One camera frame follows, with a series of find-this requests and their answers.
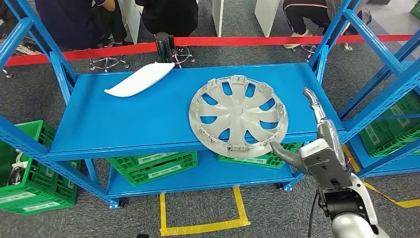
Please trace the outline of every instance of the crate label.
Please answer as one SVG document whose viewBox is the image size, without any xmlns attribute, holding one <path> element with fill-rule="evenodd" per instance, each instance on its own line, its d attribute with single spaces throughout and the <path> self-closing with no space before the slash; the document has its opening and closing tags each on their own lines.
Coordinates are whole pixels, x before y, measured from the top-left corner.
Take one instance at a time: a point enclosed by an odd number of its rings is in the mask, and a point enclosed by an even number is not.
<svg viewBox="0 0 420 238">
<path fill-rule="evenodd" d="M 180 169 L 182 169 L 181 165 L 175 165 L 173 167 L 170 167 L 170 168 L 167 168 L 167 169 L 164 169 L 164 170 L 161 170 L 161 171 L 150 173 L 149 178 L 153 179 L 153 178 L 156 178 L 156 177 L 159 177 L 159 176 L 162 176 L 164 174 L 167 174 L 167 173 L 170 173 L 170 172 L 173 172 L 173 171 L 177 171 L 177 170 L 180 170 Z"/>
<path fill-rule="evenodd" d="M 50 207 L 56 207 L 58 205 L 60 205 L 58 202 L 49 202 L 49 203 L 36 205 L 36 206 L 32 206 L 32 207 L 24 207 L 23 210 L 25 210 L 27 212 L 32 212 L 32 211 L 46 209 L 46 208 L 50 208 Z"/>
<path fill-rule="evenodd" d="M 369 135 L 370 140 L 373 142 L 374 145 L 377 145 L 380 140 L 376 133 L 373 131 L 373 128 L 370 125 L 365 127 L 367 134 Z"/>
<path fill-rule="evenodd" d="M 404 115 L 403 111 L 397 104 L 393 105 L 389 109 L 391 109 L 391 112 L 394 115 Z M 410 120 L 408 120 L 408 118 L 398 118 L 397 120 L 402 127 L 406 127 L 408 124 L 410 124 Z"/>
<path fill-rule="evenodd" d="M 50 168 L 47 168 L 47 171 L 45 172 L 45 175 L 48 176 L 48 177 L 50 177 L 50 178 L 53 178 L 54 171 L 52 169 L 50 169 Z"/>
<path fill-rule="evenodd" d="M 76 169 L 77 168 L 77 162 L 72 161 L 71 166 Z M 67 184 L 67 187 L 70 188 L 70 189 L 73 189 L 74 188 L 74 183 L 69 180 L 68 184 Z"/>
<path fill-rule="evenodd" d="M 20 199 L 24 199 L 28 197 L 34 197 L 34 196 L 36 196 L 36 194 L 31 193 L 31 192 L 23 192 L 23 193 L 15 194 L 12 196 L 0 197 L 0 203 L 12 202 L 12 201 L 16 201 L 16 200 L 20 200 Z"/>
<path fill-rule="evenodd" d="M 156 160 L 156 159 L 158 159 L 160 157 L 163 157 L 163 156 L 169 156 L 169 155 L 173 155 L 173 154 L 176 154 L 176 153 L 177 152 L 160 153 L 160 154 L 154 154 L 154 155 L 145 156 L 145 157 L 139 158 L 139 165 L 144 164 L 144 163 L 147 163 L 147 162 L 150 162 L 150 161 L 153 161 L 153 160 Z"/>
<path fill-rule="evenodd" d="M 233 158 L 236 161 L 241 161 L 241 162 L 248 162 L 248 163 L 254 163 L 254 164 L 266 164 L 267 163 L 267 159 L 258 159 L 258 158 L 248 158 L 248 159 L 238 159 L 238 158 Z"/>
</svg>

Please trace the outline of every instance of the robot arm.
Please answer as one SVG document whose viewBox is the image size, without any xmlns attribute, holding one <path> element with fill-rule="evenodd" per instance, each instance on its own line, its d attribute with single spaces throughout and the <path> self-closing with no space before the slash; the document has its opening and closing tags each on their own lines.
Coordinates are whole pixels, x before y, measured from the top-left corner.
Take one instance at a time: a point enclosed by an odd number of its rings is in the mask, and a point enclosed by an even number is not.
<svg viewBox="0 0 420 238">
<path fill-rule="evenodd" d="M 378 226 L 375 210 L 362 180 L 346 165 L 337 130 L 316 98 L 305 88 L 303 94 L 314 110 L 317 140 L 291 153 L 275 142 L 270 145 L 276 156 L 313 176 L 318 184 L 318 205 L 332 220 L 337 238 L 389 238 Z"/>
</svg>

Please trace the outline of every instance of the yellow floor tape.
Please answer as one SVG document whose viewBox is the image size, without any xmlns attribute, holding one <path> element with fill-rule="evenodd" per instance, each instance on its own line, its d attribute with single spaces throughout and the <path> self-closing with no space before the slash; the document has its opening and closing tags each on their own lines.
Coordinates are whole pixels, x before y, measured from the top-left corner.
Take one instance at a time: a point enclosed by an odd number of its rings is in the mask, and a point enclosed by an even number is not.
<svg viewBox="0 0 420 238">
<path fill-rule="evenodd" d="M 233 193 L 235 195 L 236 206 L 238 208 L 239 219 L 216 222 L 210 224 L 202 224 L 187 227 L 166 227 L 166 204 L 165 194 L 160 194 L 160 234 L 162 236 L 175 236 L 175 235 L 189 235 L 204 232 L 220 231 L 230 228 L 243 227 L 251 224 L 248 221 L 247 214 L 245 213 L 244 203 L 242 201 L 241 191 L 239 187 L 233 187 Z"/>
<path fill-rule="evenodd" d="M 353 167 L 353 170 L 357 173 L 360 171 L 359 166 L 357 165 L 352 153 L 350 153 L 349 149 L 347 148 L 347 146 L 343 145 L 343 151 L 344 154 L 347 156 L 348 159 L 350 159 L 350 165 Z M 394 199 L 392 199 L 390 196 L 382 193 L 381 191 L 377 190 L 376 188 L 374 188 L 372 185 L 370 185 L 369 183 L 367 183 L 364 179 L 363 179 L 363 183 L 365 184 L 365 186 L 369 189 L 371 189 L 372 191 L 375 191 L 379 194 L 381 194 L 382 196 L 384 196 L 386 199 L 388 199 L 389 201 L 391 201 L 392 203 L 403 207 L 403 208 L 411 208 L 411 207 L 419 207 L 420 206 L 420 199 L 414 199 L 414 200 L 407 200 L 407 201 L 401 201 L 401 202 L 397 202 Z"/>
</svg>

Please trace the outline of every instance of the person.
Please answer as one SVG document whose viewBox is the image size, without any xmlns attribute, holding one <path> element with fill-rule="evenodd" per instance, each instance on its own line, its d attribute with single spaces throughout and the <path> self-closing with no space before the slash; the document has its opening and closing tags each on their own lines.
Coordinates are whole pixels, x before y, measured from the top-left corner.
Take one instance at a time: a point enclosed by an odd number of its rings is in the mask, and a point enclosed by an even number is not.
<svg viewBox="0 0 420 238">
<path fill-rule="evenodd" d="M 35 0 L 42 23 L 55 42 L 71 50 L 96 48 L 99 44 L 132 45 L 117 0 Z"/>
<path fill-rule="evenodd" d="M 198 26 L 196 0 L 135 0 L 143 6 L 143 24 L 149 32 L 189 36 Z"/>
<path fill-rule="evenodd" d="M 16 16 L 10 11 L 4 0 L 0 0 L 0 19 L 4 23 L 1 24 L 0 27 L 0 44 L 3 44 L 4 40 L 9 36 L 18 22 Z M 25 40 L 16 47 L 15 51 L 15 54 L 20 56 L 37 55 L 40 53 L 41 50 L 39 47 L 29 37 L 26 37 Z"/>
<path fill-rule="evenodd" d="M 310 19 L 316 25 L 329 25 L 343 0 L 284 0 L 283 11 L 287 24 L 293 31 L 292 37 L 311 36 L 303 18 Z M 359 12 L 368 0 L 361 0 L 356 12 Z M 299 44 L 284 45 L 292 49 Z"/>
</svg>

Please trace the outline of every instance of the shelf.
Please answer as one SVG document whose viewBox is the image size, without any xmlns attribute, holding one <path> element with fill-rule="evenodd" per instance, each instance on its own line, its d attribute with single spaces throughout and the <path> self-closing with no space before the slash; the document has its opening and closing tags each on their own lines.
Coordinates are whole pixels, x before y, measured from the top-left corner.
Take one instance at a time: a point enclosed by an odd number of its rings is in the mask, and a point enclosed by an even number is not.
<svg viewBox="0 0 420 238">
<path fill-rule="evenodd" d="M 288 182 L 293 179 L 290 166 L 270 169 L 260 166 L 239 165 L 217 161 L 217 155 L 210 150 L 198 152 L 199 165 L 174 175 L 160 178 L 139 186 L 130 185 L 114 168 L 108 178 L 108 196 L 125 197 L 161 192 L 233 187 L 236 185 L 257 185 Z"/>
<path fill-rule="evenodd" d="M 57 130 L 52 160 L 204 150 L 190 129 L 188 108 L 196 91 L 212 78 L 245 75 L 269 84 L 286 105 L 284 143 L 316 139 L 314 112 L 303 95 L 312 89 L 339 134 L 345 133 L 307 63 L 173 69 L 151 88 L 128 98 L 106 94 L 132 72 L 81 74 Z"/>
<path fill-rule="evenodd" d="M 363 142 L 359 135 L 353 137 L 349 141 L 353 155 L 358 160 L 359 164 L 366 168 L 374 162 L 380 160 L 382 157 L 371 157 L 367 153 Z M 409 155 L 400 160 L 394 161 L 389 165 L 381 167 L 375 171 L 369 172 L 365 177 L 393 175 L 402 173 L 411 173 L 420 171 L 420 156 Z"/>
</svg>

